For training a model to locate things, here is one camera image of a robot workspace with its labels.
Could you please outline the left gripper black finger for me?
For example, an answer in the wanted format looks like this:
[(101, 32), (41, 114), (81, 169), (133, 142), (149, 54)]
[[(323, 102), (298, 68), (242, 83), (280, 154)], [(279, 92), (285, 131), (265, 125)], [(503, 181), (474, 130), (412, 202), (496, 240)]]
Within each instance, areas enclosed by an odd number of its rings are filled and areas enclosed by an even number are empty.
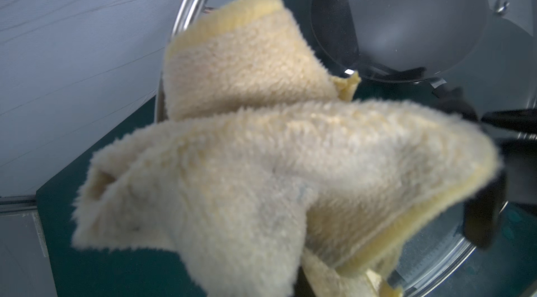
[[(436, 87), (436, 109), (459, 114), (481, 128), (485, 124), (528, 135), (536, 134), (536, 109), (487, 112), (478, 116), (463, 99), (461, 88)], [(501, 209), (513, 203), (536, 216), (536, 140), (501, 139), (496, 141), (501, 167), (495, 178), (464, 203), (463, 236), (479, 249), (493, 243), (499, 229)]]

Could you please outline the yellow fluffy cloth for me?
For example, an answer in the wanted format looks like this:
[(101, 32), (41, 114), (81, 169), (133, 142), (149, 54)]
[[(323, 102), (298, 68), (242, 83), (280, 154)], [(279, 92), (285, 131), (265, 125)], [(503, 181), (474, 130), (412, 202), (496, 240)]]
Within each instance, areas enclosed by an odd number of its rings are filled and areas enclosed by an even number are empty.
[(167, 120), (97, 151), (74, 202), (78, 249), (177, 253), (210, 296), (400, 296), (404, 244), (498, 174), (460, 116), (354, 101), (282, 0), (235, 0), (166, 48)]

